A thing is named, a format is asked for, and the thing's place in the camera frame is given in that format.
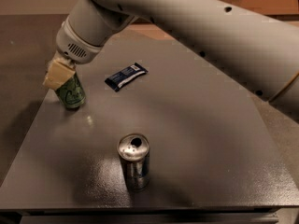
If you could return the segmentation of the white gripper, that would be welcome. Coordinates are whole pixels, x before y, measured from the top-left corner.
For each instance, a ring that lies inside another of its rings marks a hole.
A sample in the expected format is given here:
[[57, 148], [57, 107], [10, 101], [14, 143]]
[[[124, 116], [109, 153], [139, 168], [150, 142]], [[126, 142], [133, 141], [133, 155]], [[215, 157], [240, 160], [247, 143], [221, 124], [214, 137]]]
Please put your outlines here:
[[[102, 49], [88, 44], [76, 35], [68, 21], [64, 21], [56, 35], [58, 52], [75, 63], [90, 63]], [[61, 59], [51, 59], [46, 65], [43, 85], [54, 91], [61, 88], [73, 75], [76, 69], [72, 64]]]

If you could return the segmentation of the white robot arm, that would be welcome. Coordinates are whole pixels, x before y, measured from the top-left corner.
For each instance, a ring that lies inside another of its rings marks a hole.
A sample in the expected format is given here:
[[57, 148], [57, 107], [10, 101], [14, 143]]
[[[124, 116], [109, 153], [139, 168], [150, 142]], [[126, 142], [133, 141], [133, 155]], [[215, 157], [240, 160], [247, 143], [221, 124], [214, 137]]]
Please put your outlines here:
[[281, 113], [299, 118], [299, 28], [219, 0], [78, 0], [56, 36], [45, 86], [61, 88], [77, 65], [91, 62], [138, 18]]

